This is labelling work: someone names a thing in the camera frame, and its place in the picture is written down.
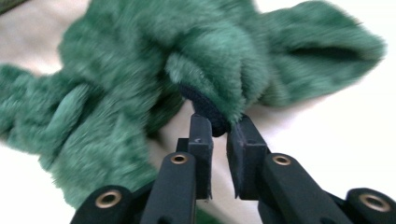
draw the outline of white table surface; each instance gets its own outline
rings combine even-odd
[[[292,7],[301,1],[258,2],[262,11]],[[274,109],[254,106],[247,112],[274,152],[289,154],[320,186],[344,198],[349,189],[367,187],[396,199],[396,3],[392,0],[332,1],[388,43],[383,62],[356,85],[315,100]],[[36,74],[61,65],[56,46],[62,32],[81,15],[87,1],[31,0],[0,16],[0,63],[15,63]],[[179,137],[188,137],[191,105],[162,130],[162,142],[150,142],[158,166]],[[214,200],[209,204],[227,223],[259,223],[256,203],[233,199],[225,137],[215,139]],[[37,157],[0,143],[0,223],[69,223],[74,209],[52,185]]]

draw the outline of plush toy leg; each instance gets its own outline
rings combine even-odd
[[[11,65],[0,66],[0,134],[11,130],[17,112],[33,77],[26,71]]]
[[[263,14],[275,66],[265,105],[288,105],[350,85],[381,59],[380,39],[325,3],[310,1]]]
[[[267,86],[269,72],[260,56],[248,33],[218,22],[182,36],[166,70],[195,109],[210,119],[214,135],[222,135],[230,127],[223,120],[237,122]]]
[[[128,119],[122,102],[106,96],[64,143],[50,171],[73,206],[105,185],[136,190],[154,179],[141,120]]]

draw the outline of green fur fabric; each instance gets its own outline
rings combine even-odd
[[[64,67],[0,66],[0,134],[40,155],[75,207],[94,190],[153,180],[147,136],[199,92],[232,127],[253,104],[338,91],[384,46],[324,2],[261,14],[249,0],[93,0],[64,34]]]

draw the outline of stuffed animal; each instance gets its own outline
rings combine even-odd
[[[248,0],[93,0],[64,34],[64,67],[33,77],[0,67],[0,133],[40,155],[66,201],[155,178],[146,138],[184,98],[227,133],[253,104],[338,91],[381,59],[379,38],[336,7],[260,14]]]

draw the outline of metal grommet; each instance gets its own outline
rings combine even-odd
[[[364,193],[359,196],[361,202],[367,207],[374,209],[378,212],[388,212],[390,211],[390,204],[387,203],[380,197],[377,197],[373,194]]]
[[[291,160],[285,156],[274,156],[273,161],[279,165],[290,165]]]
[[[172,163],[174,164],[183,164],[186,163],[189,159],[184,155],[176,155],[171,158]]]
[[[97,197],[95,204],[100,208],[109,208],[121,201],[121,193],[118,190],[111,189],[99,197]]]

